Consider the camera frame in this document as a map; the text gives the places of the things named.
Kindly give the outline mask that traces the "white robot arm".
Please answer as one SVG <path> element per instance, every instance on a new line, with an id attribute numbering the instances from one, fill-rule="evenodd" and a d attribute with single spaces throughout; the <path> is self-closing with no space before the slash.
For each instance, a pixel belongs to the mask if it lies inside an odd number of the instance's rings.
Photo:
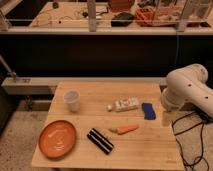
<path id="1" fill-rule="evenodd" d="M 191 64 L 173 70 L 166 76 L 167 87 L 161 94 L 167 111 L 180 110 L 185 102 L 213 116 L 213 89 L 206 85 L 208 71 L 201 64 Z"/>

